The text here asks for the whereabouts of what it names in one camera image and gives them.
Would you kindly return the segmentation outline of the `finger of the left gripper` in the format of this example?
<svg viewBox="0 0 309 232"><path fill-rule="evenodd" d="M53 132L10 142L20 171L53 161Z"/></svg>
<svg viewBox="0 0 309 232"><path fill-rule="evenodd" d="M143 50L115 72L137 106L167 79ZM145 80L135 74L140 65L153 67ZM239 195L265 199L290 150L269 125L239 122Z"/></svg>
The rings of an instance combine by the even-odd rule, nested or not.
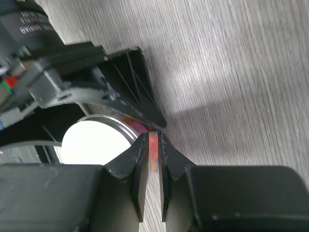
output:
<svg viewBox="0 0 309 232"><path fill-rule="evenodd" d="M121 103L127 104L127 109L121 112L153 127L166 127L166 119L156 103L146 60L139 47L105 55L98 68L106 82L119 94Z"/></svg>

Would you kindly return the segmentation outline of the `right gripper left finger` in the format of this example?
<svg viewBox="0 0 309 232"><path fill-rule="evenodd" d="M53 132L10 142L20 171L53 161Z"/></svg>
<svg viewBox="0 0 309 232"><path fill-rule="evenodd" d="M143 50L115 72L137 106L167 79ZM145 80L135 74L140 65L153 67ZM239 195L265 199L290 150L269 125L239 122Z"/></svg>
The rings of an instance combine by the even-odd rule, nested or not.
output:
<svg viewBox="0 0 309 232"><path fill-rule="evenodd" d="M4 164L3 232L136 232L143 221L149 135L101 165Z"/></svg>

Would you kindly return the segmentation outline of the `white round lid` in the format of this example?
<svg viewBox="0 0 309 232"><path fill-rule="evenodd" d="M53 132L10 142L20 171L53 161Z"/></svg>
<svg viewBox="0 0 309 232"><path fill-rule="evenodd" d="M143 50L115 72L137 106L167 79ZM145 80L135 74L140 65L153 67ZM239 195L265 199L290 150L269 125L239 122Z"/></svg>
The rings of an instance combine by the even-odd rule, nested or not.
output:
<svg viewBox="0 0 309 232"><path fill-rule="evenodd" d="M62 139L63 164L105 165L127 150L146 129L138 122L112 115L88 115L70 126Z"/></svg>

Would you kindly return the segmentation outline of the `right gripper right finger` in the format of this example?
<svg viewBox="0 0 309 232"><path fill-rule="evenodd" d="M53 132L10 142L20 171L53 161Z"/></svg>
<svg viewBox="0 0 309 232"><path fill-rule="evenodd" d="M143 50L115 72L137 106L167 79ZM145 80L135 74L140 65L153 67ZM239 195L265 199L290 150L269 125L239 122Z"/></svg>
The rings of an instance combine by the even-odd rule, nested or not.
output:
<svg viewBox="0 0 309 232"><path fill-rule="evenodd" d="M285 166L198 166L158 136L168 232L306 232L309 192Z"/></svg>

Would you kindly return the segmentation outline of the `clear round jar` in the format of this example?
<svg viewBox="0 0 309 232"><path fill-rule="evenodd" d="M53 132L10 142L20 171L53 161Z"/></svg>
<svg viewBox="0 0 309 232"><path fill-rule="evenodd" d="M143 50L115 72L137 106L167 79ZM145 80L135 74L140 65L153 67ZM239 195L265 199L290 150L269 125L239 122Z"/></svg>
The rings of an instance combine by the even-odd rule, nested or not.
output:
<svg viewBox="0 0 309 232"><path fill-rule="evenodd" d="M149 173L153 174L158 168L158 130L145 125L125 115L110 111L109 116L126 124L138 137L143 132L149 133Z"/></svg>

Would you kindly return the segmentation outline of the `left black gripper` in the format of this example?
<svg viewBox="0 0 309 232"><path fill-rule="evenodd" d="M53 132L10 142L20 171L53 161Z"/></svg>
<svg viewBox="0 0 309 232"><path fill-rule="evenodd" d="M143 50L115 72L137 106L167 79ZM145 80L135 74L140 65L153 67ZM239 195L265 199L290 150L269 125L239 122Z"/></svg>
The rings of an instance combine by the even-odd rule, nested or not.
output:
<svg viewBox="0 0 309 232"><path fill-rule="evenodd" d="M96 104L115 110L118 93L99 66L106 50L92 42L0 54L0 124L10 126L34 113L64 104Z"/></svg>

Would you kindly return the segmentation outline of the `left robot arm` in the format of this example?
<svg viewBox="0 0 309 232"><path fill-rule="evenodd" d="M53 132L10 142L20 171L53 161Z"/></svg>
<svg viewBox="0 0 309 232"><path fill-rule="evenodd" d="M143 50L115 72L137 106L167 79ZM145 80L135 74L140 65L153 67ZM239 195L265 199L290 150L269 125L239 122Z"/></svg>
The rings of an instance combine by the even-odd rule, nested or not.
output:
<svg viewBox="0 0 309 232"><path fill-rule="evenodd" d="M33 0L0 3L1 80L8 98L2 112L37 103L41 108L96 104L164 128L167 124L139 47L107 54L92 42L64 44L43 8Z"/></svg>

